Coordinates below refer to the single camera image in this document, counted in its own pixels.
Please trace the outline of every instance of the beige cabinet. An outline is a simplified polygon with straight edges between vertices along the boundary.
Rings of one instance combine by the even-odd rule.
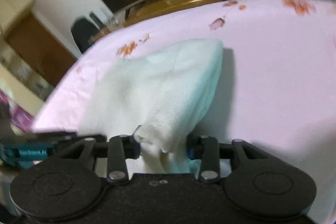
[[[34,0],[0,0],[0,29],[3,34],[6,34],[22,15],[27,14],[33,2]]]

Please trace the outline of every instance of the black chair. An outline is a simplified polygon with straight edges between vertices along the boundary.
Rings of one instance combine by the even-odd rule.
[[[86,17],[77,18],[71,27],[72,37],[81,53],[91,46],[89,41],[98,32],[98,28]]]

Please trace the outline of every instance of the folded towel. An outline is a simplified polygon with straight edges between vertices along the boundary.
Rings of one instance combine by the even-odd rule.
[[[204,117],[221,73],[223,46],[192,39],[136,60],[121,59],[98,83],[79,134],[132,135],[141,143],[132,173],[188,173],[186,136]]]

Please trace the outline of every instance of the mattress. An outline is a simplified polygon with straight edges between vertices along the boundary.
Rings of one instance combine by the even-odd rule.
[[[223,67],[214,102],[196,134],[215,136],[220,142],[244,139],[303,169],[318,186],[310,216],[318,223],[332,223],[336,197],[332,0],[230,0],[113,32],[68,71],[33,130],[76,130],[96,84],[119,58],[135,59],[183,40],[207,37],[223,42]]]

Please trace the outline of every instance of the brown door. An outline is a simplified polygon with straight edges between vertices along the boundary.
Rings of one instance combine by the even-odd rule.
[[[76,62],[76,58],[32,14],[14,28],[6,41],[53,86]]]

